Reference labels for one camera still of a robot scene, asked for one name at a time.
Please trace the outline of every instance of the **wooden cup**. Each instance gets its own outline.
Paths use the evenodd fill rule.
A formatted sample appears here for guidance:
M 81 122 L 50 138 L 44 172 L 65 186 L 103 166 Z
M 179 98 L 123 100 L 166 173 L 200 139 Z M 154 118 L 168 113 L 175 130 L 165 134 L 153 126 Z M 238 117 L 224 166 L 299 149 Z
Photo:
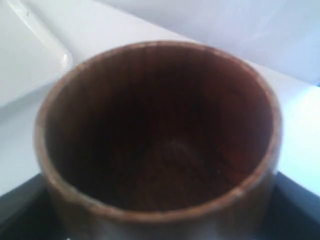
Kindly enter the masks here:
M 266 81 L 221 50 L 144 42 L 67 73 L 35 148 L 72 240 L 252 239 L 281 146 Z

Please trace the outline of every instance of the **black tray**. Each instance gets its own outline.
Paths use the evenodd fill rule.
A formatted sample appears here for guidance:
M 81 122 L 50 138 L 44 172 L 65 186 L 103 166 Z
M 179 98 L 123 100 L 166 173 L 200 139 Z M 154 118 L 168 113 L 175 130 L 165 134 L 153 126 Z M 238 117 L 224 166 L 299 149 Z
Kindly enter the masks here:
M 288 198 L 295 195 L 304 205 Z M 257 240 L 320 240 L 319 198 L 281 173 Z M 66 240 L 40 175 L 0 198 L 1 240 Z

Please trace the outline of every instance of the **cup rim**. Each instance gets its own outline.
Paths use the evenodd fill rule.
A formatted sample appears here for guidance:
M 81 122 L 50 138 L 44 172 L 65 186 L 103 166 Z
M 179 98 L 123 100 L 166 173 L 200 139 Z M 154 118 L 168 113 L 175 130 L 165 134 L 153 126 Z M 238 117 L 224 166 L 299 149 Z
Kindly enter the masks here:
M 180 46 L 193 48 L 200 51 L 210 52 L 218 57 L 227 58 L 233 63 L 242 67 L 242 69 L 252 76 L 252 79 L 259 84 L 262 90 L 265 92 L 268 103 L 272 112 L 272 133 L 268 143 L 267 150 L 262 157 L 262 160 L 253 172 L 248 175 L 241 183 L 222 194 L 217 198 L 213 198 L 202 204 L 194 205 L 187 208 L 181 208 L 168 211 L 134 211 L 121 209 L 112 205 L 105 204 L 99 200 L 96 200 L 83 192 L 77 190 L 74 186 L 65 181 L 58 173 L 56 168 L 51 162 L 49 153 L 47 151 L 45 143 L 45 122 L 48 114 L 48 109 L 53 103 L 55 98 L 59 95 L 61 90 L 74 78 L 76 78 L 83 70 L 91 67 L 97 63 L 101 58 L 110 58 L 127 49 L 144 48 L 151 46 Z M 279 153 L 279 146 L 282 142 L 282 115 L 280 111 L 280 104 L 278 99 L 268 85 L 266 80 L 251 66 L 249 66 L 243 60 L 224 52 L 214 47 L 201 45 L 194 42 L 184 41 L 145 41 L 134 43 L 126 46 L 120 46 L 118 48 L 100 53 L 85 62 L 76 66 L 73 70 L 64 75 L 50 90 L 45 100 L 40 106 L 40 109 L 36 116 L 35 128 L 34 128 L 34 147 L 37 155 L 38 163 L 42 170 L 45 180 L 60 194 L 64 200 L 70 204 L 80 205 L 88 212 L 91 212 L 102 218 L 113 219 L 119 222 L 132 222 L 132 223 L 168 223 L 177 222 L 181 220 L 190 220 L 208 215 L 213 212 L 217 212 L 226 208 L 232 203 L 238 201 L 247 192 L 251 191 L 256 185 L 258 185 L 265 177 L 265 175 L 272 170 L 277 163 L 277 156 Z

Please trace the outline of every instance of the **brown wood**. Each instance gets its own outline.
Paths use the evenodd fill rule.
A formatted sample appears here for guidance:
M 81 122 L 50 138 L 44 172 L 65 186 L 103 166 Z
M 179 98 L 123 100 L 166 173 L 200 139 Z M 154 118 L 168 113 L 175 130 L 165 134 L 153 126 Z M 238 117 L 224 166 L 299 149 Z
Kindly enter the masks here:
M 239 59 L 145 42 L 65 75 L 35 143 L 72 240 L 250 239 L 274 183 L 281 115 Z

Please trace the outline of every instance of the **white surface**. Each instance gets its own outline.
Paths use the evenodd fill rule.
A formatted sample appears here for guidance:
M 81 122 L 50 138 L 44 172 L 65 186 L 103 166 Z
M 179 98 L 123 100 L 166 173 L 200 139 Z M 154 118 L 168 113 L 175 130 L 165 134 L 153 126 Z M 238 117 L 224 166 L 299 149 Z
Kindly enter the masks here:
M 72 58 L 18 0 L 0 0 L 0 107 L 56 80 Z
M 187 40 L 91 0 L 27 2 L 52 27 L 50 29 L 55 29 L 55 33 L 68 44 L 72 55 L 76 56 L 76 62 L 137 41 Z M 320 195 L 320 88 L 266 67 L 250 64 L 266 77 L 280 100 L 284 136 L 279 170 Z M 39 172 L 32 147 L 32 127 L 40 101 L 41 97 L 16 116 L 1 115 L 0 111 L 0 195 Z
M 320 83 L 318 0 L 97 0 L 308 83 Z

